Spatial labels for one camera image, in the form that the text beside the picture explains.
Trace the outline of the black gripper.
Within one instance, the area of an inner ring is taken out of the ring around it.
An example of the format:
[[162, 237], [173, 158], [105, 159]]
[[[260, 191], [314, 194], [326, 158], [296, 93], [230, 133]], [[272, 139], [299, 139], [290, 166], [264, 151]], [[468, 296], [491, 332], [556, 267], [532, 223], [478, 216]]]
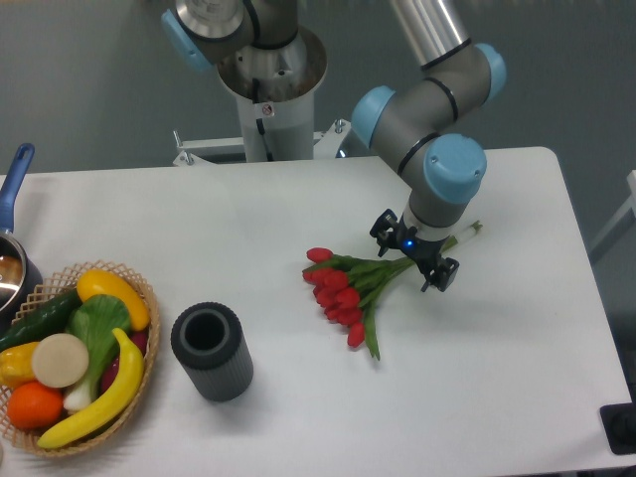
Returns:
[[440, 255], [449, 235], [448, 229], [430, 228], [407, 214], [399, 220], [391, 209], [382, 212], [370, 229], [370, 236], [379, 247], [378, 256], [396, 249], [416, 263], [425, 278], [422, 292], [428, 288], [444, 292], [456, 276], [459, 262]]

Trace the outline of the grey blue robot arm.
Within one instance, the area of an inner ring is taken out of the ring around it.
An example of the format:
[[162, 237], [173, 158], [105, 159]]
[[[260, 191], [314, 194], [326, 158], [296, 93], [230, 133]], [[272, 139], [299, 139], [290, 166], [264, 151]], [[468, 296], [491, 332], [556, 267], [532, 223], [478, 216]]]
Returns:
[[[444, 290], [458, 263], [442, 245], [487, 167], [482, 147], [449, 127], [496, 96], [507, 69], [495, 49], [471, 41], [452, 2], [392, 8], [423, 77], [403, 92], [370, 90], [351, 116], [357, 137], [410, 187], [403, 213], [380, 215], [371, 235], [381, 250], [411, 259], [427, 286]], [[184, 61], [215, 69], [235, 97], [248, 161], [313, 157], [314, 93], [327, 59], [318, 37], [299, 24], [296, 2], [178, 1], [161, 23]]]

